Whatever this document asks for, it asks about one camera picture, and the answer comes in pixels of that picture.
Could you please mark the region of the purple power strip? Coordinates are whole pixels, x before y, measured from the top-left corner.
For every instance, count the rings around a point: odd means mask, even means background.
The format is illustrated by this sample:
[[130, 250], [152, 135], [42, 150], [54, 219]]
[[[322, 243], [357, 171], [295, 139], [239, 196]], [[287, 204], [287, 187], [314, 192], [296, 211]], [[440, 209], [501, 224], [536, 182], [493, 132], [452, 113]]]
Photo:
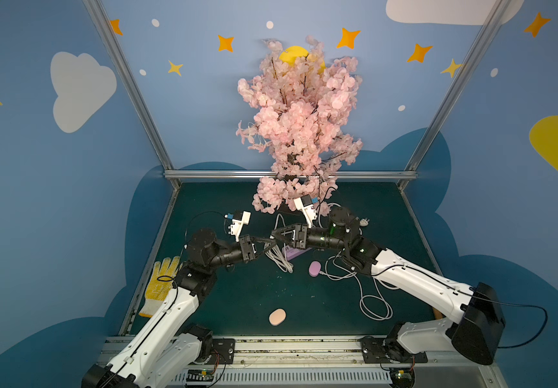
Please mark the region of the purple power strip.
[[284, 247], [283, 248], [283, 255], [285, 259], [290, 262], [291, 260], [295, 259], [296, 257], [309, 252], [309, 248], [307, 249], [298, 249], [294, 247]]

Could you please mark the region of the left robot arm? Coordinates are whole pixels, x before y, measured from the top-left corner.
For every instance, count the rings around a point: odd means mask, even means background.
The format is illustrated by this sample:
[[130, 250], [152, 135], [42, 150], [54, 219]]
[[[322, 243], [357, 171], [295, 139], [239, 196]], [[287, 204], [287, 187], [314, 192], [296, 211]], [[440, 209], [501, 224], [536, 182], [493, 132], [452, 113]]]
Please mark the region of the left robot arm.
[[105, 366], [93, 365], [82, 387], [166, 387], [186, 366], [206, 361], [212, 331], [193, 325], [178, 331], [213, 289], [218, 268], [255, 260], [277, 245], [277, 239], [245, 235], [238, 242], [218, 240], [200, 229], [187, 245], [188, 260], [173, 278], [172, 289], [132, 341]]

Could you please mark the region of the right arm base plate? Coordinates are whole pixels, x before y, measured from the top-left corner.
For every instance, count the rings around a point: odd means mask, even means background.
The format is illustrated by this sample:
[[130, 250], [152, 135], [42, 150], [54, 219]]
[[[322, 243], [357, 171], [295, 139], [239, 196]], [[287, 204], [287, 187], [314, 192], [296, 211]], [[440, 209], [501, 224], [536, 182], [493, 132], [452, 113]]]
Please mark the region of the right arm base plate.
[[424, 352], [411, 354], [402, 349], [392, 341], [387, 344], [387, 340], [382, 337], [364, 336], [359, 339], [361, 355], [366, 364], [426, 364], [428, 357]]

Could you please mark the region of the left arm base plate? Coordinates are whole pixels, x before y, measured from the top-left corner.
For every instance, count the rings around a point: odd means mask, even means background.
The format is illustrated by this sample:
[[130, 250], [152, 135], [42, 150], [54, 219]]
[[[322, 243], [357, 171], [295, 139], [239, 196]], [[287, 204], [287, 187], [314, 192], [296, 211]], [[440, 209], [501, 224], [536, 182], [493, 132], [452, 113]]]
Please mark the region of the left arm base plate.
[[212, 342], [205, 340], [201, 343], [201, 352], [194, 363], [232, 365], [235, 358], [235, 344], [233, 338], [213, 338]]

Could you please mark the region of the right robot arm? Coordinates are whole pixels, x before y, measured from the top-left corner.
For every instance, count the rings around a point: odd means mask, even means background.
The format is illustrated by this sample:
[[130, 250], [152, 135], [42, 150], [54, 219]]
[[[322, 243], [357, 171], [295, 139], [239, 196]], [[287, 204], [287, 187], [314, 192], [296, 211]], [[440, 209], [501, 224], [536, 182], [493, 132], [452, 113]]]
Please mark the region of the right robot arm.
[[476, 364], [494, 362], [505, 317], [491, 286], [452, 281], [405, 260], [366, 238], [359, 218], [343, 207], [331, 210], [326, 228], [292, 224], [275, 229], [272, 236], [297, 249], [336, 250], [352, 271], [401, 289], [442, 313], [442, 321], [393, 327], [385, 348], [396, 360], [405, 361], [421, 352], [455, 350]]

